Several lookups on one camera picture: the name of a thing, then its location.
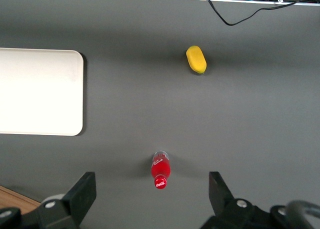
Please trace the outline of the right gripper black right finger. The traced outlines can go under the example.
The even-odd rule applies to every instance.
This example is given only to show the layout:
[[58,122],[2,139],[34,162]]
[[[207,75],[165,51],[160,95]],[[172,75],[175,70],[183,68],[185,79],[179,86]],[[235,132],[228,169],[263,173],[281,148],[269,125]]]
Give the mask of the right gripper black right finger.
[[270,214],[248,200],[235,198],[221,174],[209,173],[208,195],[214,215],[201,227],[203,229],[270,229]]

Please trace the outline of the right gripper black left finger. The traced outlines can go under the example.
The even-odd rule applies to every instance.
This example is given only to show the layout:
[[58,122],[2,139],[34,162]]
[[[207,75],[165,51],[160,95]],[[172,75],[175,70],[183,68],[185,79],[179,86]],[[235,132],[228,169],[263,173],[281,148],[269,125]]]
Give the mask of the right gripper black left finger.
[[67,193],[48,197],[41,203],[39,227],[78,229],[96,197],[96,175],[85,172]]

